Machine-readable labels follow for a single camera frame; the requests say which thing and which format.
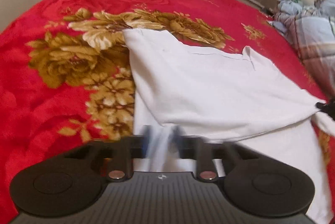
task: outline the round joint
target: round joint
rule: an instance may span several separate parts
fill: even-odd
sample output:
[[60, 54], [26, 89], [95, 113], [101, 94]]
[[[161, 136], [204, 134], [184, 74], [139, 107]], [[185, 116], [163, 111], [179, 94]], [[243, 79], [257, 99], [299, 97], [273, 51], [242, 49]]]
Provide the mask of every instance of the round joint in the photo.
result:
[[124, 176], [125, 176], [125, 173], [121, 170], [113, 170], [113, 171], [108, 173], [108, 176], [111, 179], [123, 179]]
[[200, 173], [200, 177], [204, 180], [213, 180], [216, 178], [216, 174], [212, 171], [204, 171]]

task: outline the bed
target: bed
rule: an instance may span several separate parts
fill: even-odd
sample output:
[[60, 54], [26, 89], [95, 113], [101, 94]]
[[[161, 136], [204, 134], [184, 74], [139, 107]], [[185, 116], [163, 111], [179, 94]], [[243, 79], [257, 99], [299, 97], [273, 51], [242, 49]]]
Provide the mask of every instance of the bed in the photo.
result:
[[[43, 0], [25, 12], [0, 34], [0, 224], [17, 213], [9, 183], [20, 170], [92, 139], [133, 132], [135, 87], [125, 69], [129, 53], [119, 46], [123, 29], [166, 29], [185, 44], [227, 53], [249, 45], [326, 99], [267, 19], [235, 0]], [[99, 90], [110, 76], [118, 81]], [[335, 141], [314, 129], [335, 200]]]

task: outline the white garment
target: white garment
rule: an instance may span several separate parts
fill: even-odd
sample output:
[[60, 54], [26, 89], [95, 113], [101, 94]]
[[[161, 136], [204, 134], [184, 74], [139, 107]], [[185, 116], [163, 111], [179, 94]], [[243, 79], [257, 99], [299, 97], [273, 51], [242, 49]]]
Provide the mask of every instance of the white garment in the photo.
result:
[[[241, 55], [227, 54], [184, 45], [168, 31], [126, 30], [124, 37], [136, 84], [135, 134], [143, 125], [153, 125], [156, 135], [162, 127], [180, 125], [186, 134], [211, 141], [244, 140], [242, 144], [308, 174], [316, 186], [308, 215], [318, 224], [330, 222], [330, 192], [317, 138], [309, 120], [299, 123], [318, 111], [314, 105], [321, 100], [250, 47]], [[167, 148], [159, 152], [169, 156]], [[135, 167], [194, 170], [192, 160], [156, 163], [153, 167], [141, 160]], [[221, 166], [218, 171], [223, 175]]]

